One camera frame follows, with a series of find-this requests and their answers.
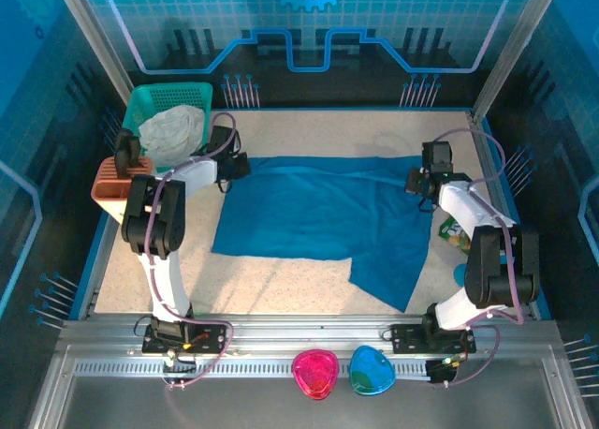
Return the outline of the blue t-shirt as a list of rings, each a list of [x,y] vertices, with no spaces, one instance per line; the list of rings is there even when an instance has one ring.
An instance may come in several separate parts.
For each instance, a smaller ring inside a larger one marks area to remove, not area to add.
[[[425,265],[430,214],[405,192],[416,156],[254,157],[226,193],[212,252],[351,261],[349,281],[405,311]]]

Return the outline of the green snack packet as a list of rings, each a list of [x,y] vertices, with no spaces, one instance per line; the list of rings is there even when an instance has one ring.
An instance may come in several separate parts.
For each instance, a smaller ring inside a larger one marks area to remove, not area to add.
[[[471,248],[471,240],[457,220],[449,216],[439,227],[438,235],[451,246],[468,254]]]

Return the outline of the white t-shirt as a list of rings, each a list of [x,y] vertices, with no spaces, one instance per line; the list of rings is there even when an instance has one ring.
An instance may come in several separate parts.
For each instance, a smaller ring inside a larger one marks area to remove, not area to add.
[[[201,146],[205,123],[205,111],[194,106],[161,111],[139,126],[141,147],[157,168],[176,166]]]

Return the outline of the teal plastic basket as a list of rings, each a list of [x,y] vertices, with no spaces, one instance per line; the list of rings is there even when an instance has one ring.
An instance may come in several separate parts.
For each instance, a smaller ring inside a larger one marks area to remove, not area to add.
[[[140,125],[157,113],[179,105],[194,106],[205,111],[202,146],[209,137],[212,107],[212,86],[206,82],[156,83],[135,88],[125,112],[123,127],[139,137]],[[157,168],[154,163],[153,165],[159,171],[172,168]]]

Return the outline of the cream orange knife block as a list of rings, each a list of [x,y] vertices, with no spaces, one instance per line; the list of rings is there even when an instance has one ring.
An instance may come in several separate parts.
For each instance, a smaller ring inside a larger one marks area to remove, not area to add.
[[[118,176],[114,157],[105,158],[100,164],[91,189],[92,199],[119,224],[123,222],[125,207],[132,178],[150,174],[153,162],[149,157],[139,159],[140,167],[127,168],[124,178]]]

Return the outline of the blue heart-shaped plastic dish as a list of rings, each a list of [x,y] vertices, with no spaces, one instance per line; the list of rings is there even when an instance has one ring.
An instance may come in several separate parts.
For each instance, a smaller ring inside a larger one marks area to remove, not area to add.
[[[349,363],[348,376],[352,390],[361,396],[384,393],[396,381],[396,373],[389,359],[370,346],[356,349]]]

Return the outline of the pink heart-shaped plastic dish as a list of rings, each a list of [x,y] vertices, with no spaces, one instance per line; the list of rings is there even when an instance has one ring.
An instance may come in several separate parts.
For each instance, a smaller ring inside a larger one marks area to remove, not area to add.
[[[338,358],[329,350],[306,350],[292,362],[296,384],[306,396],[315,401],[324,400],[332,393],[339,372]]]

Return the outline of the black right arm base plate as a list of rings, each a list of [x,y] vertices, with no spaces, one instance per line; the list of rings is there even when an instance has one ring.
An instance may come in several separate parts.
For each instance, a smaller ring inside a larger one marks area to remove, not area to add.
[[[390,329],[395,354],[460,354],[477,351],[472,331],[431,329],[423,324],[396,324]]]

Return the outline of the aluminium frame post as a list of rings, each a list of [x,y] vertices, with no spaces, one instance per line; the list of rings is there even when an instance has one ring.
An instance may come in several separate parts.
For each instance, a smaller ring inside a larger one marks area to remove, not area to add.
[[[127,107],[134,88],[124,65],[88,0],[63,0],[113,88]]]
[[[473,122],[480,124],[501,92],[516,62],[531,41],[552,0],[528,0],[473,107]]]

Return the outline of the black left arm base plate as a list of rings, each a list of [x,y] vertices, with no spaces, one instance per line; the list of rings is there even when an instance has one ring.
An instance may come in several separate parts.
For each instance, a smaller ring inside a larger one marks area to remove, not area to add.
[[[226,326],[167,322],[152,318],[142,336],[144,354],[219,354],[226,344]]]

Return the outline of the aluminium front frame rail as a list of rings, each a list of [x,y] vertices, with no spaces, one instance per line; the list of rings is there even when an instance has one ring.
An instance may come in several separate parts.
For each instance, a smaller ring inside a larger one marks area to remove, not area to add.
[[[140,352],[126,315],[72,321],[63,328],[27,429],[599,429],[594,399],[581,393],[551,321],[475,331],[463,382],[425,383],[423,357],[395,355],[382,337],[393,318],[234,317],[225,358],[199,382],[172,391],[162,363]],[[360,346],[383,353],[395,384],[356,394],[350,360]],[[292,362],[332,351],[340,372],[324,400],[306,396]]]

